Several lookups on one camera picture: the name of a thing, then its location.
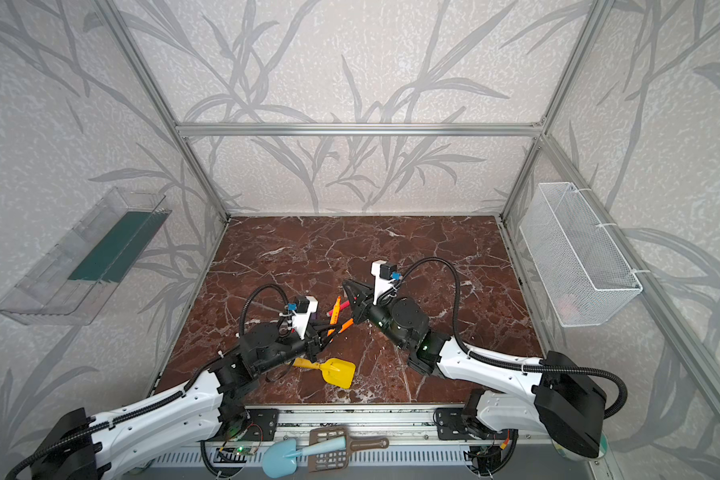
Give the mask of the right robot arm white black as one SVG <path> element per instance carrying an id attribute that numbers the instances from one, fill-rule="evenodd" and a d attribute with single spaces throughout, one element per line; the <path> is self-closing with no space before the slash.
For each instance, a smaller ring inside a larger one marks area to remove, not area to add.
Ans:
<path id="1" fill-rule="evenodd" d="M 342 283 L 354 321 L 374 325 L 407 352 L 407 364 L 418 374 L 482 386 L 462 413 L 472 435 L 537 431 L 585 459 L 605 453 L 603 423 L 628 399 L 618 375 L 579 366 L 554 350 L 543 358 L 519 357 L 469 345 L 460 337 L 458 318 L 452 318 L 450 333 L 438 332 L 413 299 L 398 296 L 409 271 L 378 260 L 371 274 L 371 285 L 353 279 Z"/>

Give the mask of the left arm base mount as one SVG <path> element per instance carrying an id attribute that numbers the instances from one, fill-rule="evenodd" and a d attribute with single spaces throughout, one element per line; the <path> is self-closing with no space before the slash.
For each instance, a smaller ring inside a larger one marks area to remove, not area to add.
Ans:
<path id="1" fill-rule="evenodd" d="M 274 440 L 280 410 L 276 408 L 243 409 L 224 420 L 218 440 L 270 442 Z"/>

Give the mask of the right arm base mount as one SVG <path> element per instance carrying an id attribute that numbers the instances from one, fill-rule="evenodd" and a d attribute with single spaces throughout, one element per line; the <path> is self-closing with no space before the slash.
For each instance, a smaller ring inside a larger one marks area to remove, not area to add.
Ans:
<path id="1" fill-rule="evenodd" d="M 459 408 L 440 407 L 434 410 L 433 422 L 441 441 L 484 440 L 487 434 L 476 417 Z"/>

